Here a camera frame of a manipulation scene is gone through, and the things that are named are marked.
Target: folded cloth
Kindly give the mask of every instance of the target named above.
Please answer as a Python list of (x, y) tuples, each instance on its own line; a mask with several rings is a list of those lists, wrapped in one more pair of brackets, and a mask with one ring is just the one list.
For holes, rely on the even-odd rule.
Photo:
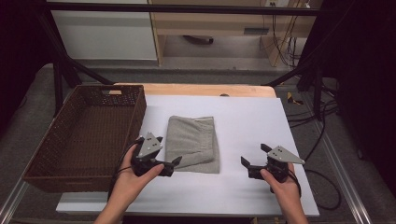
[(169, 118), (165, 141), (165, 160), (182, 156), (175, 171), (219, 173), (219, 145), (213, 117)]

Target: white table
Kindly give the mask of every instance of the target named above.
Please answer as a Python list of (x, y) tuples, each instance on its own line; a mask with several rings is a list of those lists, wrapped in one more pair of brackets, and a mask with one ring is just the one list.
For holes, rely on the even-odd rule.
[[(147, 95), (148, 108), (141, 134), (163, 136), (169, 117), (213, 116), (219, 141), (220, 174), (175, 172), (157, 177), (127, 209), (141, 216), (263, 217), (281, 214), (276, 197), (262, 180), (248, 178), (243, 156), (264, 165), (260, 143), (282, 146), (298, 155), (283, 106), (277, 98)], [(157, 156), (163, 161), (164, 149)], [(295, 165), (307, 216), (318, 216), (304, 169)], [(98, 214), (106, 205), (106, 192), (64, 193), (57, 207), (68, 214)]]

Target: human hand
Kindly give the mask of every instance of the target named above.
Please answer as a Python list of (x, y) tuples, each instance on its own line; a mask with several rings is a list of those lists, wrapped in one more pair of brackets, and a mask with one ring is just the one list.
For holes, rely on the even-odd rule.
[[(289, 170), (294, 173), (294, 166), (288, 163)], [(262, 178), (271, 186), (288, 223), (308, 223), (300, 201), (300, 193), (294, 180), (289, 176), (284, 183), (279, 183), (265, 169), (261, 169)]]
[[(120, 166), (120, 170), (131, 167), (131, 159), (136, 145), (131, 146)], [(105, 209), (101, 212), (94, 223), (117, 223), (122, 218), (128, 206), (136, 199), (142, 189), (163, 169), (163, 164), (151, 168), (141, 176), (134, 174), (134, 170), (124, 169), (119, 173), (118, 179), (108, 199)]]

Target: wicker basket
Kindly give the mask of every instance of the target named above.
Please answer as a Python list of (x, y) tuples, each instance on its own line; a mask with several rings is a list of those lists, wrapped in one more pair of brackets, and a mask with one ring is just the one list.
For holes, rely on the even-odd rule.
[(122, 151), (139, 135), (143, 86), (77, 86), (50, 125), (23, 180), (46, 192), (108, 191)]

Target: wall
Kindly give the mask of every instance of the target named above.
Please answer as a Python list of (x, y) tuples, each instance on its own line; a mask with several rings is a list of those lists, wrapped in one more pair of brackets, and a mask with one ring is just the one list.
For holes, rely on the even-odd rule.
[[(146, 0), (49, 0), (48, 2), (146, 4)], [(157, 60), (146, 12), (52, 11), (74, 59)]]

